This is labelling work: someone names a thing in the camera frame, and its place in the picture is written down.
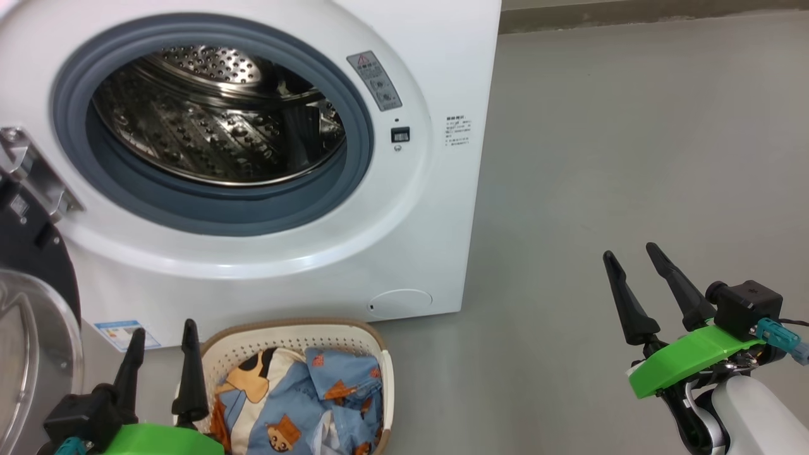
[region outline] door hinge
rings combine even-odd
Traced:
[[[0,167],[34,195],[54,223],[84,210],[22,128],[0,128]]]

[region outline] laundry basket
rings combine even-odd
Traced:
[[[201,347],[209,406],[214,404],[214,389],[231,369],[270,347],[285,347],[301,353],[308,347],[322,347],[356,355],[373,355],[382,372],[383,397],[382,438],[373,455],[384,452],[393,423],[393,363],[379,332],[364,322],[348,319],[289,319],[223,330]],[[197,427],[200,432],[208,432],[210,416],[198,422]]]

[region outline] washing machine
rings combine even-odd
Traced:
[[[3,3],[0,165],[99,332],[460,310],[498,0]]]

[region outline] concrete floor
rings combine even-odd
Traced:
[[[377,324],[396,369],[387,453],[683,455],[634,398],[601,254],[671,341],[681,315],[644,250],[699,287],[756,279],[809,318],[809,14],[503,36],[464,309]],[[83,331],[87,383],[121,356]],[[149,351],[138,413],[168,423],[182,357]],[[754,374],[809,424],[809,371]]]

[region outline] cartoon print fabric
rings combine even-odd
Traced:
[[[314,348],[258,352],[217,387],[210,431],[232,455],[370,455],[382,435],[379,364]]]

